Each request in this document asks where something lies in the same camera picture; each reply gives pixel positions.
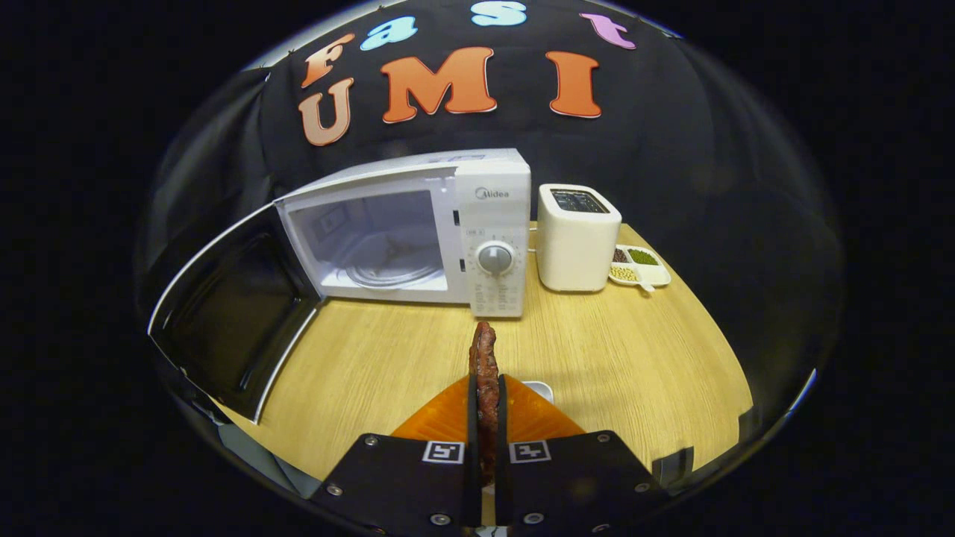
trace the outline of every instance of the wooden table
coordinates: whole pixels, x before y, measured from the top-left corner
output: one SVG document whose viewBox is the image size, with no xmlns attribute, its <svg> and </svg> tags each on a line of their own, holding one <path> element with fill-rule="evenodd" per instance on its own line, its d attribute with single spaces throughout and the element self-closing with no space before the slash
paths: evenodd
<svg viewBox="0 0 955 537">
<path fill-rule="evenodd" d="M 531 233 L 531 247 L 534 247 Z M 619 243 L 650 247 L 627 225 Z M 676 271 L 653 294 L 548 290 L 529 256 L 524 316 L 491 320 L 502 373 L 540 380 L 587 431 L 612 429 L 641 462 L 693 446 L 699 468 L 734 446 L 753 406 L 726 338 Z M 467 375 L 467 306 L 329 300 L 286 360 L 248 435 L 323 480 L 362 433 L 390 434 Z"/>
</svg>

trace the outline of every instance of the white toaster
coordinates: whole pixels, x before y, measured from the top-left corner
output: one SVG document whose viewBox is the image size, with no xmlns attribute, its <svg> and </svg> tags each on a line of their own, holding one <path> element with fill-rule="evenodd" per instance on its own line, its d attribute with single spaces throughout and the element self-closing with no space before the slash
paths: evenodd
<svg viewBox="0 0 955 537">
<path fill-rule="evenodd" d="M 541 282 L 551 290 L 603 289 L 621 221 L 620 211 L 593 188 L 542 184 L 537 234 Z"/>
</svg>

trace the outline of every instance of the roasted sausage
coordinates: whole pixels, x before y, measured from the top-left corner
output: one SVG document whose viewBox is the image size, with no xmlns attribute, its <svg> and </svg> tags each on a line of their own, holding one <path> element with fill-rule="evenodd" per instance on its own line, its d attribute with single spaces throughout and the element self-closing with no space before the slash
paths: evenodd
<svg viewBox="0 0 955 537">
<path fill-rule="evenodd" d="M 477 442 L 480 446 L 482 484 L 494 482 L 495 454 L 498 449 L 498 362 L 494 357 L 494 329 L 487 322 L 477 323 L 468 352 L 471 375 L 477 377 Z"/>
</svg>

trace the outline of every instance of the white microwave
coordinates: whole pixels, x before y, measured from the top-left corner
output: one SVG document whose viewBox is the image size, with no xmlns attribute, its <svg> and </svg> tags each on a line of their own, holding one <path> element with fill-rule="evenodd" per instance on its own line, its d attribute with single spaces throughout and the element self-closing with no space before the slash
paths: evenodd
<svg viewBox="0 0 955 537">
<path fill-rule="evenodd" d="M 206 245 L 147 332 L 200 390 L 258 421 L 327 298 L 469 305 L 520 317 L 530 167 L 515 149 L 415 155 L 307 184 Z"/>
<path fill-rule="evenodd" d="M 517 150 L 493 149 L 355 166 L 275 205 L 323 296 L 519 317 L 530 199 L 527 163 Z"/>
</svg>

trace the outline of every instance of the microwave dial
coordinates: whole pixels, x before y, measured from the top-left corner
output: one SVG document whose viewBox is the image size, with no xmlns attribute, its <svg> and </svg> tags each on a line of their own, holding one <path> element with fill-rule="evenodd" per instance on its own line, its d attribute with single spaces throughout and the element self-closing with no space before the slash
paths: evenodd
<svg viewBox="0 0 955 537">
<path fill-rule="evenodd" d="M 492 241 L 477 247 L 477 265 L 498 276 L 514 264 L 514 250 L 507 243 Z"/>
</svg>

